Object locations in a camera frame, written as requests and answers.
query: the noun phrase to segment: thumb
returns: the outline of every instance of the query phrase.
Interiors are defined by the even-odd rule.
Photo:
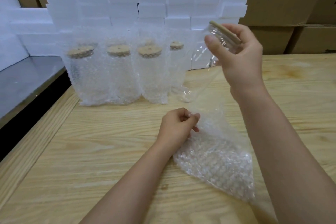
[[[209,51],[215,55],[222,64],[225,64],[231,57],[234,56],[234,54],[223,47],[218,38],[213,35],[205,36],[204,42],[207,45]]]
[[[194,115],[191,115],[186,121],[184,121],[188,127],[190,128],[190,130],[196,126],[197,122],[199,121],[201,115],[199,113],[196,113]]]

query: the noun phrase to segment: person's left hand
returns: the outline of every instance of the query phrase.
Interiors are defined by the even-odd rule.
[[[186,108],[167,112],[162,118],[156,144],[163,146],[173,155],[190,135],[191,129],[199,132],[196,127],[200,114],[192,114]]]

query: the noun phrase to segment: hand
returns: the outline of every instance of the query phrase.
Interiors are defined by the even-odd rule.
[[[242,51],[233,54],[224,48],[215,36],[204,39],[210,52],[222,64],[224,76],[231,86],[231,94],[237,100],[246,91],[265,90],[263,82],[263,46],[247,26],[223,24],[242,41]]]
[[[173,155],[190,135],[191,129],[199,132],[196,127],[200,119],[200,114],[191,114],[186,108],[179,108],[167,112],[162,118],[159,134],[157,136],[158,145],[163,146],[170,156]]]

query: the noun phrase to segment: wood grain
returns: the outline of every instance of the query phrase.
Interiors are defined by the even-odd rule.
[[[305,145],[336,181],[336,56],[265,56],[268,90]],[[205,70],[188,72],[192,81]],[[22,183],[0,210],[0,223],[78,223],[95,203],[151,146],[161,117],[173,108],[218,107],[225,101],[229,123],[246,135],[237,103],[220,73],[192,104],[174,96],[168,105],[144,99],[127,106],[76,105]],[[246,204],[166,166],[146,224],[275,223],[253,154],[256,201]]]
[[[0,162],[0,209],[43,153],[78,101],[73,88],[69,88]]]

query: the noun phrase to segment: forearm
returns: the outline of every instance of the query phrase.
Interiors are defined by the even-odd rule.
[[[154,144],[80,224],[140,223],[169,158],[169,153]]]
[[[238,103],[280,223],[331,223],[336,186],[266,90]]]

